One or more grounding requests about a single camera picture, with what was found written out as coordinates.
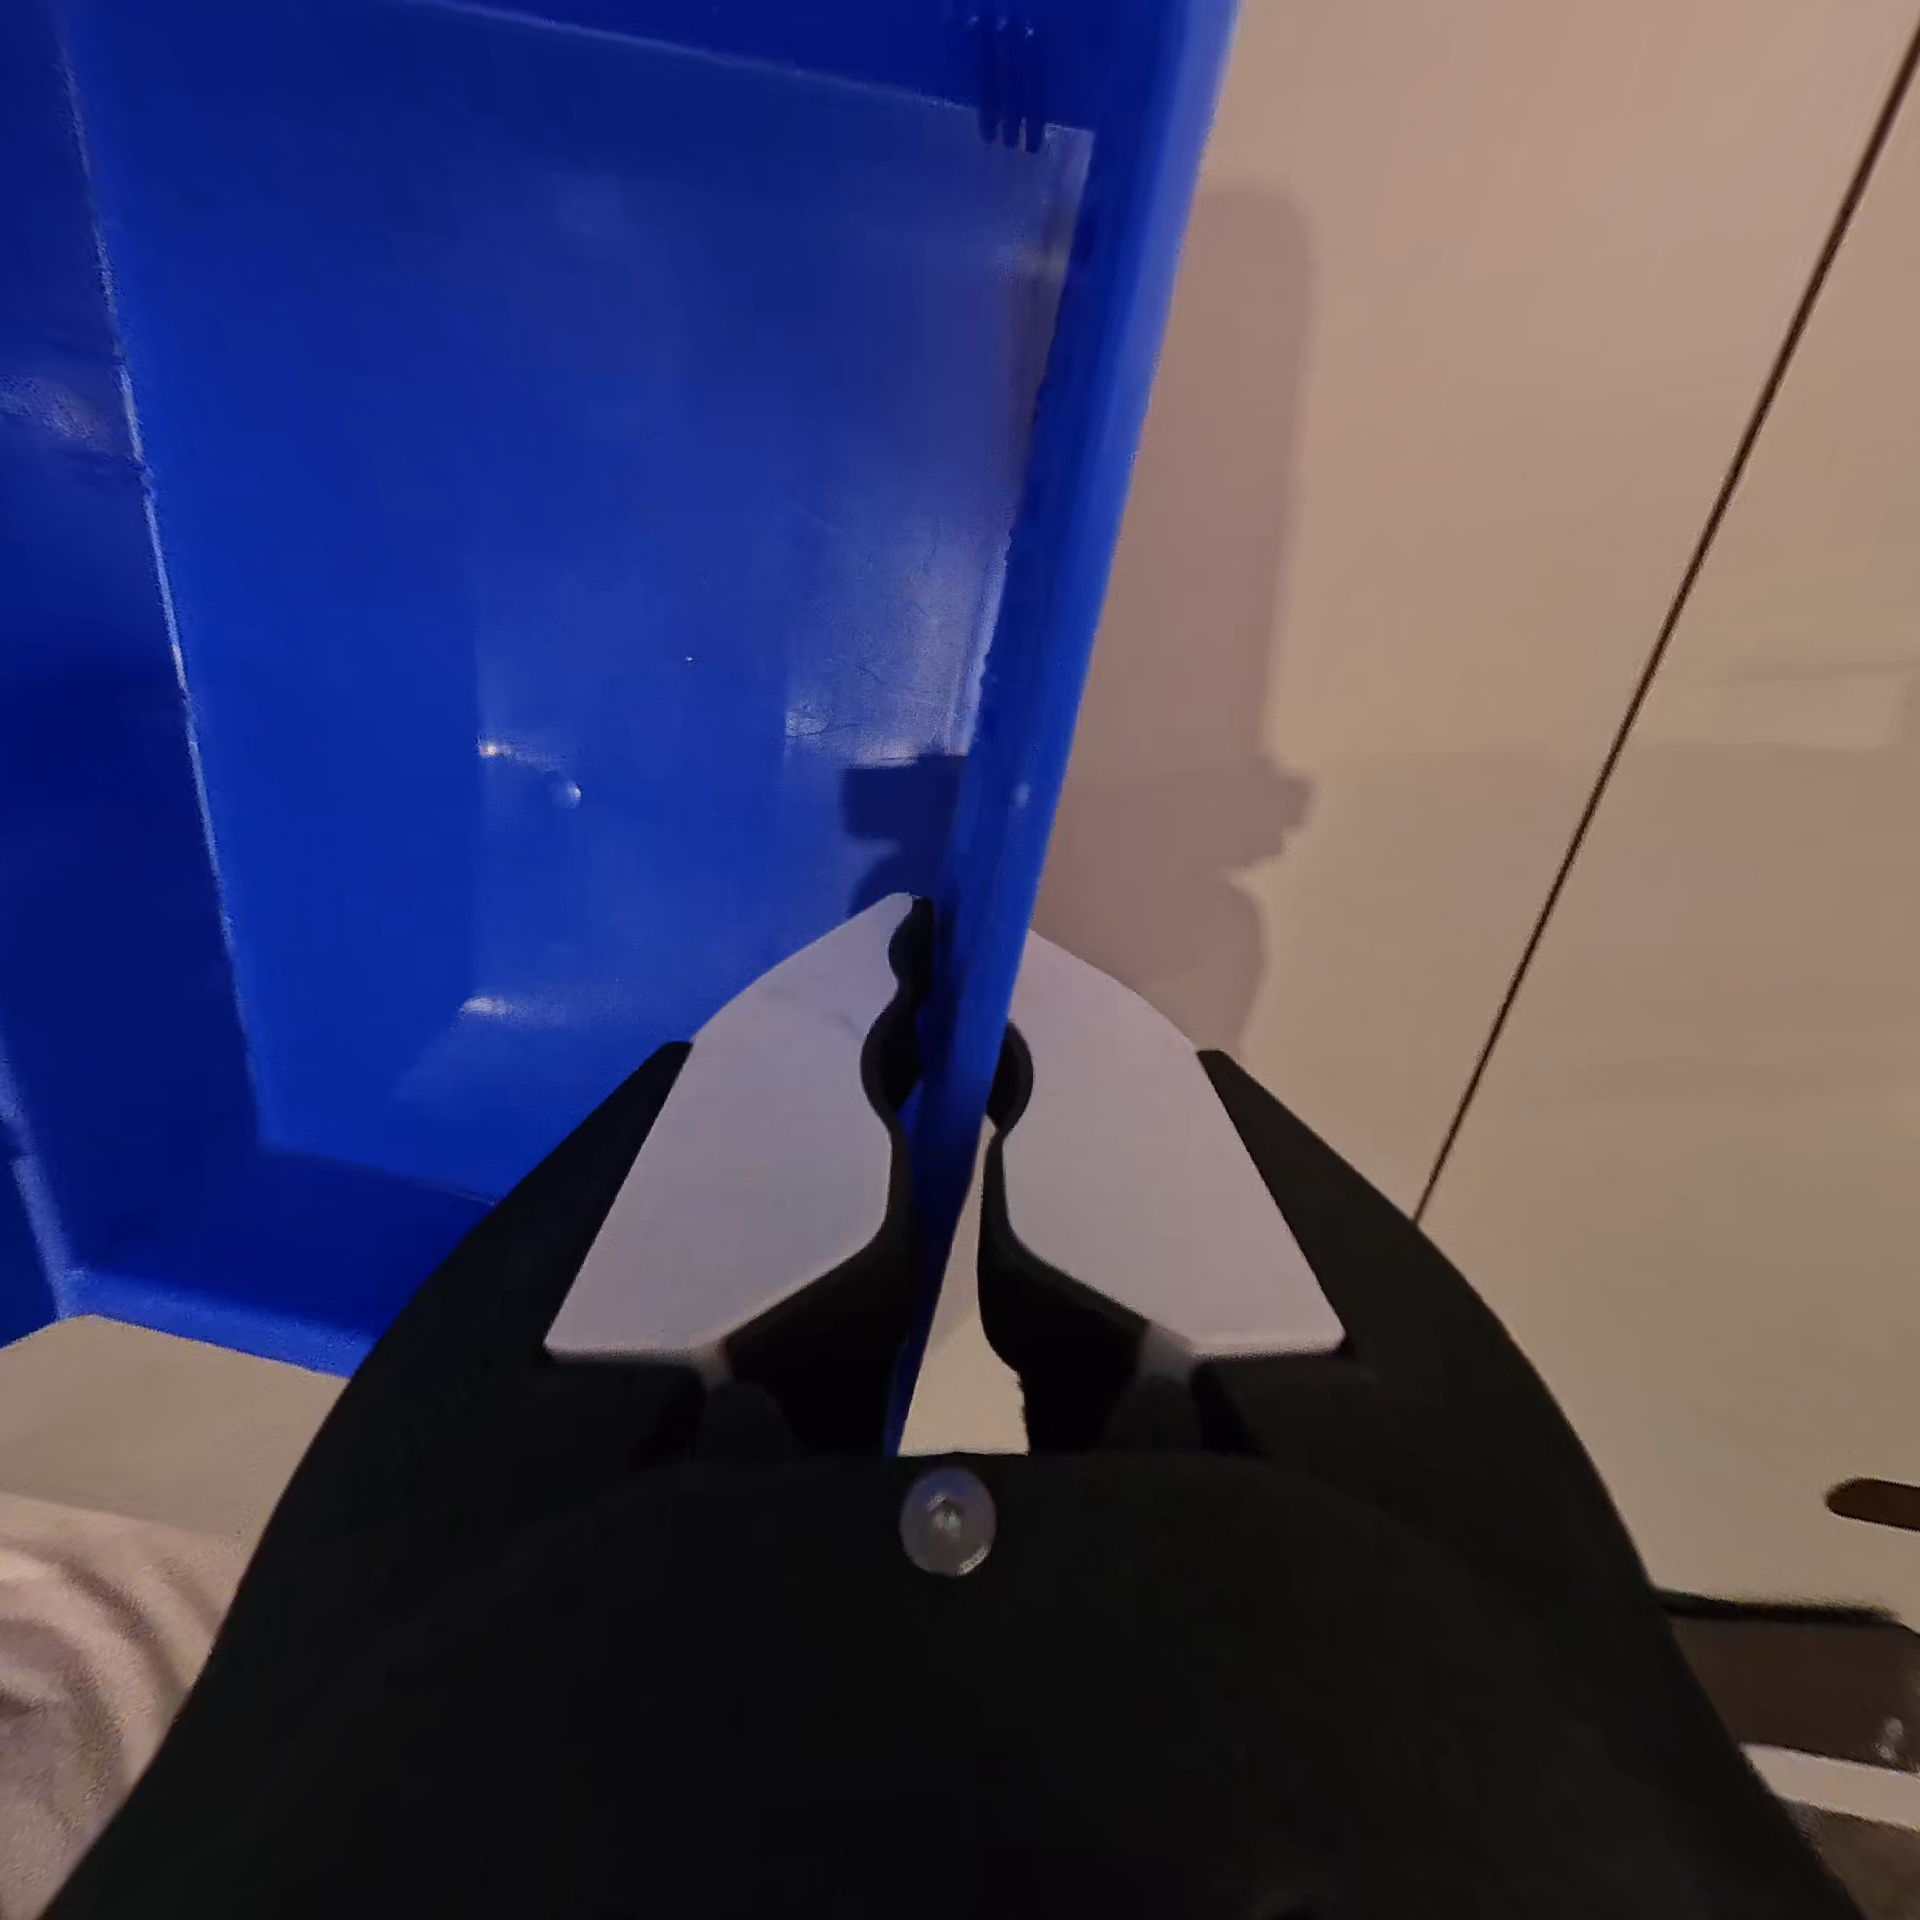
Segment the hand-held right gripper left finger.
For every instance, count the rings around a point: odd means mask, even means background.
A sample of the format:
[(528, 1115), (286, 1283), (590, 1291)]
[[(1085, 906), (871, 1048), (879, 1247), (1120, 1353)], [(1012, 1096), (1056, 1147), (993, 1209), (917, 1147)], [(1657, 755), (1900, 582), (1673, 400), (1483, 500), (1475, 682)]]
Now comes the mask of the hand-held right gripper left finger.
[(907, 1227), (928, 940), (928, 902), (885, 897), (697, 1031), (550, 1359), (747, 1366)]

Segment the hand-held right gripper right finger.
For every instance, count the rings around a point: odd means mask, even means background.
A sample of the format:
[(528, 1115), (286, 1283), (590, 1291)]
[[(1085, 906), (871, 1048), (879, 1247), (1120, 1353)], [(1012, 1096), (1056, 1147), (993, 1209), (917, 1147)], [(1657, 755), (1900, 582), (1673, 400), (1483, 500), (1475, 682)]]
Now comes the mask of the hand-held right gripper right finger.
[(1344, 1326), (1197, 1049), (1024, 937), (993, 1146), (1014, 1254), (1115, 1311), (1143, 1366), (1325, 1359)]

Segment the blue plastic bin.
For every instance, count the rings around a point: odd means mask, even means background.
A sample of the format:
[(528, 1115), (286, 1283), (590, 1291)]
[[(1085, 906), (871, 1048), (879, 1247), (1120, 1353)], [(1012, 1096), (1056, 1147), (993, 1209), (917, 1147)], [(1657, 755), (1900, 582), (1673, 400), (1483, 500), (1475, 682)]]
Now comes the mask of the blue plastic bin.
[(4, 6), (4, 1337), (344, 1377), (888, 895), (905, 1353), (1237, 6)]

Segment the grey desk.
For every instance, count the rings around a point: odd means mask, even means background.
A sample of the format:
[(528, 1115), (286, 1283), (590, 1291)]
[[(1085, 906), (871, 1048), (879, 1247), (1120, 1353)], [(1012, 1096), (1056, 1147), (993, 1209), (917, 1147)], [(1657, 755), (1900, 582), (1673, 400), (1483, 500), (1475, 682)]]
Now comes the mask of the grey desk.
[[(1814, 1203), (1912, 1076), (1912, 620), (1801, 660), (1780, 490), (1916, 6), (1237, 8), (1025, 935), (1446, 1247), (1661, 1584), (1905, 1607), (1820, 1506), (1916, 1387)], [(64, 1318), (4, 1495), (252, 1548), (343, 1386)]]

